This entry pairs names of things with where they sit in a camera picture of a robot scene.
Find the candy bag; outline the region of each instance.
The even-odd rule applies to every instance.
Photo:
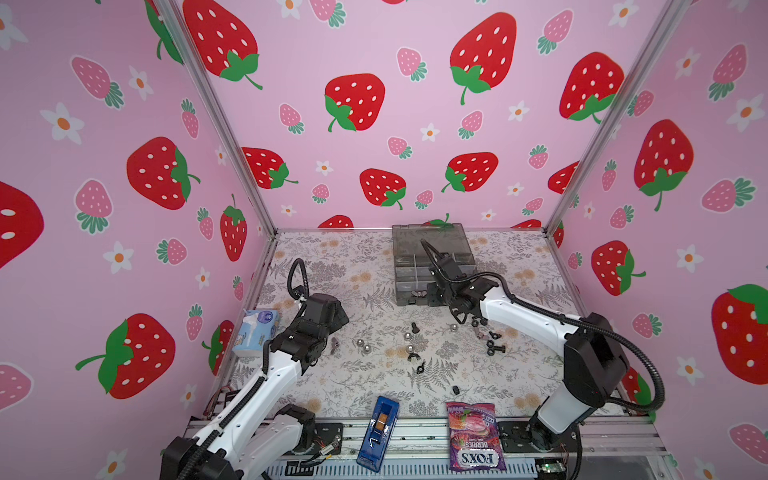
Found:
[[[451,429],[451,470],[467,472],[498,468],[506,470],[502,443],[498,439],[496,406],[447,402]]]

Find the blue box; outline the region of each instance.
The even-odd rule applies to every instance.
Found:
[[[237,356],[261,356],[264,342],[274,338],[279,324],[277,310],[246,310],[232,351]]]

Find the wire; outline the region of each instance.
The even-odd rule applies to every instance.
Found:
[[[443,278],[443,280],[445,280],[448,283],[464,283],[464,282],[468,282],[468,281],[472,281],[477,278],[480,278],[481,276],[493,277],[499,280],[499,282],[502,285],[502,289],[504,289],[504,293],[512,301],[512,303],[517,303],[519,306],[522,306],[523,308],[539,313],[543,316],[548,316],[549,318],[555,319],[558,322],[567,323],[568,325],[591,330],[595,333],[600,333],[601,335],[606,336],[610,339],[614,339],[617,342],[619,342],[621,345],[627,347],[627,349],[630,352],[632,352],[641,361],[645,369],[648,371],[648,374],[650,375],[650,379],[654,384],[654,399],[651,400],[650,403],[646,405],[640,405],[637,403],[626,402],[623,399],[617,399],[616,397],[613,397],[613,396],[608,396],[608,398],[606,399],[606,402],[614,403],[616,405],[622,406],[626,409],[634,410],[636,412],[655,412],[656,410],[660,409],[661,406],[664,404],[664,399],[666,395],[664,390],[664,382],[662,382],[661,380],[661,374],[659,374],[659,371],[657,370],[656,366],[645,355],[645,353],[643,353],[643,351],[640,350],[631,341],[625,339],[623,336],[619,335],[618,333],[612,330],[606,330],[606,329],[600,328],[599,326],[592,325],[591,323],[582,322],[580,320],[572,320],[567,318],[562,313],[559,313],[559,314],[554,313],[538,305],[534,305],[532,303],[528,303],[524,300],[519,299],[515,294],[509,291],[507,280],[503,276],[499,275],[498,273],[479,272],[479,273],[474,273],[466,278],[462,278],[460,280],[450,279],[445,275],[445,272],[443,272],[442,268],[440,268],[437,264],[437,260],[442,258],[442,254],[439,251],[437,251],[436,248],[430,245],[428,241],[424,239],[422,239],[422,247],[424,247],[424,250],[426,250],[427,257],[429,257],[429,261],[432,263],[432,266],[435,267],[435,271],[437,271],[440,274],[440,276]]]

